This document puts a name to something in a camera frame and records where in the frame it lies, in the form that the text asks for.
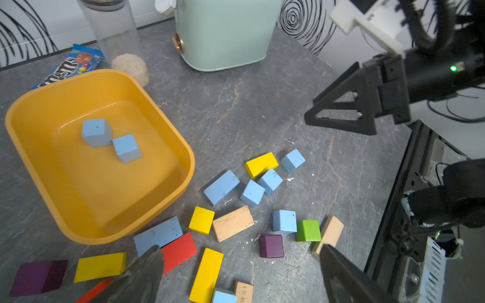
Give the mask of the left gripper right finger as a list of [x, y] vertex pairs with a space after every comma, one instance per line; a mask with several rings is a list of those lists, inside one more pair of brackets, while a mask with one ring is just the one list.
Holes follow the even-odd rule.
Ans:
[[397, 302], [331, 245], [322, 246], [320, 265], [330, 302]]

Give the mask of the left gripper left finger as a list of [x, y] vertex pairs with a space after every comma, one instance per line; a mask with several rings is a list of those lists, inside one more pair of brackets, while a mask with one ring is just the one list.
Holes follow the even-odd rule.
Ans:
[[152, 246], [92, 302], [155, 302], [164, 272], [164, 255]]

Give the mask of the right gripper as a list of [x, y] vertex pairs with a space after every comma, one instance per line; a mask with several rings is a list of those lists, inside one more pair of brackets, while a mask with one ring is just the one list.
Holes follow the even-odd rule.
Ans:
[[304, 122], [370, 136], [376, 135], [377, 117], [391, 115], [395, 124], [409, 122], [410, 99], [402, 56], [379, 54], [363, 67], [354, 63], [315, 97]]

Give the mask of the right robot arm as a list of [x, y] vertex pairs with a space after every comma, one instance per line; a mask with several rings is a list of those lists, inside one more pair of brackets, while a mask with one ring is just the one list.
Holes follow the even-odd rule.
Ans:
[[[484, 83], [484, 2], [467, 15], [453, 1], [435, 1], [436, 32], [429, 35], [413, 1], [337, 1], [331, 19], [345, 34], [360, 28], [383, 53], [354, 63], [313, 101], [307, 125], [375, 135], [375, 119], [410, 121], [410, 106], [454, 98]], [[484, 226], [484, 160], [447, 166], [438, 186], [404, 191], [403, 209], [425, 226]]]

